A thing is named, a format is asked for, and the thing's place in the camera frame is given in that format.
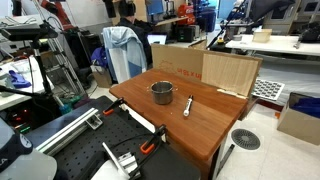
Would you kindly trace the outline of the orange black clamp front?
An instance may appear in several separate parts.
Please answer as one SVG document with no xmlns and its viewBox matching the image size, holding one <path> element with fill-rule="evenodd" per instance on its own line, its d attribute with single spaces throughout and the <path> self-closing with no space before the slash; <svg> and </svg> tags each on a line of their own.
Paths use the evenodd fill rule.
<svg viewBox="0 0 320 180">
<path fill-rule="evenodd" d="M 138 164 L 138 166 L 129 173 L 129 180 L 133 180 L 141 167 L 152 157 L 152 155 L 159 149 L 162 144 L 161 137 L 166 132 L 166 126 L 160 125 L 155 129 L 155 132 L 151 134 L 151 137 L 145 141 L 140 147 L 140 152 L 144 155 L 144 159 Z"/>
</svg>

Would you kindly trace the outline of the blue glove on desk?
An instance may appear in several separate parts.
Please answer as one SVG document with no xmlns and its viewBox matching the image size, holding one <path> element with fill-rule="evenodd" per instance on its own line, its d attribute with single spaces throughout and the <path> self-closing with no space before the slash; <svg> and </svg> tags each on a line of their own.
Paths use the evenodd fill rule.
<svg viewBox="0 0 320 180">
<path fill-rule="evenodd" d="M 15 72 L 14 70 L 10 70 L 9 74 L 11 76 L 11 82 L 15 88 L 20 89 L 31 86 L 31 83 L 29 81 L 27 81 L 22 75 Z"/>
</svg>

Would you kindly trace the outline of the small wooden box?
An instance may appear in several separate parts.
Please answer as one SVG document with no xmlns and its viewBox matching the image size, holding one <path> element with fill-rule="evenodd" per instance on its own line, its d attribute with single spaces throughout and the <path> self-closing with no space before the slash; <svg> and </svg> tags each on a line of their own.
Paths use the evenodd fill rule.
<svg viewBox="0 0 320 180">
<path fill-rule="evenodd" d="M 261 29 L 253 33 L 253 42 L 266 43 L 270 40 L 272 34 L 271 29 Z"/>
</svg>

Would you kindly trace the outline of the chair with blue jacket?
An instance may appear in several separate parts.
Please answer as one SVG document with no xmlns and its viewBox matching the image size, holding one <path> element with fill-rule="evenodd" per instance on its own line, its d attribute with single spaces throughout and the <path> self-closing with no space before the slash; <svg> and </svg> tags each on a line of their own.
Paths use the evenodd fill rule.
<svg viewBox="0 0 320 180">
<path fill-rule="evenodd" d="M 132 29 L 125 26 L 106 27 L 102 35 L 118 83 L 147 70 L 143 44 Z"/>
</svg>

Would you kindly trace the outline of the person in black clothes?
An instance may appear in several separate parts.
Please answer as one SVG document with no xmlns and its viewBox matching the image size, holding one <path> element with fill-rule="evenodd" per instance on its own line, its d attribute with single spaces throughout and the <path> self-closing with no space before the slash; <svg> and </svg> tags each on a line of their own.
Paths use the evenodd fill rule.
<svg viewBox="0 0 320 180">
<path fill-rule="evenodd" d="M 135 32 L 143 44 L 147 65 L 151 66 L 153 60 L 151 46 L 148 41 L 148 34 L 152 31 L 151 24 L 142 20 L 138 20 L 135 17 L 136 6 L 133 2 L 121 0 L 118 5 L 118 12 L 120 15 L 120 21 L 117 23 L 117 25 L 129 27 Z"/>
</svg>

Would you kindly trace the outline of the black and white marker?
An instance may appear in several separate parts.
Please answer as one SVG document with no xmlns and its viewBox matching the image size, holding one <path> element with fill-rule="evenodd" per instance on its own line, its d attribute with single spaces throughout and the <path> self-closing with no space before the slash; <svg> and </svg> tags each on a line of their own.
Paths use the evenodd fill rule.
<svg viewBox="0 0 320 180">
<path fill-rule="evenodd" d="M 193 101 L 193 95 L 189 95 L 187 103 L 186 103 L 186 106 L 185 106 L 185 109 L 183 111 L 183 115 L 185 117 L 189 116 L 190 108 L 191 108 L 191 105 L 192 105 L 192 101 Z"/>
</svg>

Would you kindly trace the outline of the orange black clamp rear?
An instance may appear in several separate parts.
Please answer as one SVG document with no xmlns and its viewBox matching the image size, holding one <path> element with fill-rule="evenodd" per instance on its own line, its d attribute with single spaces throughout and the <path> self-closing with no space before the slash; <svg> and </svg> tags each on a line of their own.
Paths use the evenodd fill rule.
<svg viewBox="0 0 320 180">
<path fill-rule="evenodd" d="M 107 109 L 102 111 L 103 115 L 108 116 L 108 115 L 112 114 L 116 107 L 119 107 L 120 105 L 122 105 L 124 103 L 126 103 L 124 98 L 121 97 L 121 98 L 117 99 Z"/>
</svg>

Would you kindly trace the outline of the cardboard backboard panel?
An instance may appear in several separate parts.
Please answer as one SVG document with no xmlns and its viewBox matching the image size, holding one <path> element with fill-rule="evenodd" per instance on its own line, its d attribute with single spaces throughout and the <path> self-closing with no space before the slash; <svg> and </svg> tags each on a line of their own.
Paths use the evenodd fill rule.
<svg viewBox="0 0 320 180">
<path fill-rule="evenodd" d="M 152 44 L 153 67 L 249 97 L 262 59 L 217 51 Z"/>
</svg>

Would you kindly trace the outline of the black perforated breadboard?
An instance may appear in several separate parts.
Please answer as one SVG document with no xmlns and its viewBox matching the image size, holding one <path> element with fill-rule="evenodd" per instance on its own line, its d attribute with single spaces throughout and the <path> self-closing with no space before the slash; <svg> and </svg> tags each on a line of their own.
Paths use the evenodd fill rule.
<svg viewBox="0 0 320 180">
<path fill-rule="evenodd" d="M 103 142 L 116 157 L 131 152 L 138 164 L 144 159 L 139 147 L 152 132 L 123 110 L 102 121 L 97 130 L 87 129 L 54 156 L 69 180 L 90 180 L 109 160 Z M 200 171 L 162 141 L 133 180 L 200 180 Z"/>
</svg>

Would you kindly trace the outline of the orange black clamp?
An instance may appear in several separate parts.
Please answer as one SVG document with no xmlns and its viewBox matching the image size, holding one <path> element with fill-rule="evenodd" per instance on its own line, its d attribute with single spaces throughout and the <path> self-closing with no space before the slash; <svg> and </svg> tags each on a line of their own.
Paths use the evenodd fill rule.
<svg viewBox="0 0 320 180">
<path fill-rule="evenodd" d="M 122 105 L 124 103 L 126 103 L 124 98 L 121 97 L 121 98 L 117 99 L 107 109 L 102 111 L 103 115 L 108 116 L 108 115 L 112 114 L 116 107 L 119 107 L 120 105 Z"/>
<path fill-rule="evenodd" d="M 151 134 L 151 137 L 145 141 L 140 147 L 140 152 L 144 155 L 144 159 L 138 164 L 138 166 L 129 173 L 129 180 L 133 180 L 141 167 L 152 157 L 152 155 L 159 149 L 162 144 L 161 137 L 166 132 L 166 126 L 160 125 L 155 129 L 155 132 Z"/>
</svg>

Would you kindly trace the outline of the silver aluminium extrusion rail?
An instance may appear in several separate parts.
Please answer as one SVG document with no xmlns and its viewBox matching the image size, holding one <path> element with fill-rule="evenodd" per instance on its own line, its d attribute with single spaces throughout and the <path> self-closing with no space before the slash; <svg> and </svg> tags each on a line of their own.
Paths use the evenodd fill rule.
<svg viewBox="0 0 320 180">
<path fill-rule="evenodd" d="M 97 130 L 103 121 L 98 110 L 91 108 L 76 120 L 56 132 L 50 138 L 38 145 L 36 149 L 49 156 L 54 156 L 87 129 Z"/>
</svg>

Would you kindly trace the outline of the cardboard box with blue cloth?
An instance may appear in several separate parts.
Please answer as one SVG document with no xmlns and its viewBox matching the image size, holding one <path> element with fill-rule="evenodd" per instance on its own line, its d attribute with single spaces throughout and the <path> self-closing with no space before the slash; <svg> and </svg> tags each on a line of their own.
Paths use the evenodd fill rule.
<svg viewBox="0 0 320 180">
<path fill-rule="evenodd" d="M 314 145 L 320 144 L 319 99 L 292 92 L 277 130 Z"/>
</svg>

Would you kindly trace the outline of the silver metal corner bracket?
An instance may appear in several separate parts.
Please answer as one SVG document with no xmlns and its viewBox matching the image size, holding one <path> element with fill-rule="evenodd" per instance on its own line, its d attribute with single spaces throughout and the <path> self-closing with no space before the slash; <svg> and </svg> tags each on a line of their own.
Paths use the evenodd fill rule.
<svg viewBox="0 0 320 180">
<path fill-rule="evenodd" d="M 116 157 L 105 142 L 102 143 L 102 146 L 109 156 L 109 160 L 101 167 L 102 175 L 109 180 L 129 180 L 133 178 L 133 172 L 138 168 L 135 156 L 128 152 Z"/>
</svg>

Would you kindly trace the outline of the small steel pot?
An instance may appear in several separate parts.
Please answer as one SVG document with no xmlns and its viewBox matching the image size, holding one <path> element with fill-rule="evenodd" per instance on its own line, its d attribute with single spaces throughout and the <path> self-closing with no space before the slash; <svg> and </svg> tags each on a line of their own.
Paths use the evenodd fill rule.
<svg viewBox="0 0 320 180">
<path fill-rule="evenodd" d="M 177 90 L 170 81 L 157 81 L 147 87 L 151 93 L 152 100 L 158 105 L 167 105 L 173 101 L 173 92 Z"/>
</svg>

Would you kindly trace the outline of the white dotted calibration board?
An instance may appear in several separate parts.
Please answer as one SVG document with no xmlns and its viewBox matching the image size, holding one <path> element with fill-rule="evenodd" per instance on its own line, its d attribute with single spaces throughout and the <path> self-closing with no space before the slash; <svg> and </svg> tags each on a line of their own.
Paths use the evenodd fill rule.
<svg viewBox="0 0 320 180">
<path fill-rule="evenodd" d="M 284 83 L 257 79 L 252 94 L 264 99 L 277 100 L 284 87 Z"/>
</svg>

